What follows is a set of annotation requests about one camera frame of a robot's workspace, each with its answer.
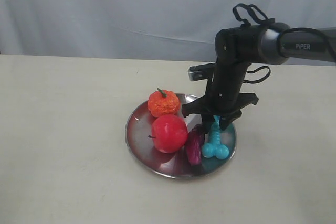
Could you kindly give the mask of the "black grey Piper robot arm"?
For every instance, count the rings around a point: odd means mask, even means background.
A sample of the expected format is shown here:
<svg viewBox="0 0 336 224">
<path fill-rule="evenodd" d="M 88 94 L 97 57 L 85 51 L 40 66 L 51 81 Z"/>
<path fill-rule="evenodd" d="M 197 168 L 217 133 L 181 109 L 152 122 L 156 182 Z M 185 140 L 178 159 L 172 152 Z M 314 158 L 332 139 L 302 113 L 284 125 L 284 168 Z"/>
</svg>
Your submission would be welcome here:
<svg viewBox="0 0 336 224">
<path fill-rule="evenodd" d="M 207 80 L 205 94 L 182 106 L 187 117 L 199 114 L 209 131 L 214 117 L 226 129 L 241 117 L 241 110 L 258 103 L 254 93 L 242 93 L 245 75 L 253 63 L 262 68 L 281 65 L 289 58 L 335 61 L 335 28 L 289 28 L 284 23 L 223 29 L 215 37 L 216 62 L 191 66 L 190 81 Z"/>
</svg>

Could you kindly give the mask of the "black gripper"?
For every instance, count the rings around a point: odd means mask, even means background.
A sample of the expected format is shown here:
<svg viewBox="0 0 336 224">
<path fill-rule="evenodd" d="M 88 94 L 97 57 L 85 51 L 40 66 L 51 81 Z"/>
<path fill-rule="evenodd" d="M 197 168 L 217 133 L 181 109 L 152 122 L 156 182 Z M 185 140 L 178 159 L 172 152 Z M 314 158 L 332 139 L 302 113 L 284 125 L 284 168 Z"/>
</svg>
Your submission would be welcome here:
<svg viewBox="0 0 336 224">
<path fill-rule="evenodd" d="M 207 80 L 205 94 L 193 102 L 182 106 L 182 114 L 200 114 L 204 133 L 208 133 L 214 123 L 214 115 L 220 115 L 219 127 L 226 130 L 232 121 L 232 115 L 242 108 L 258 103 L 255 93 L 241 93 L 244 77 L 250 61 L 238 61 L 226 64 L 219 59 L 215 62 L 213 78 Z"/>
</svg>

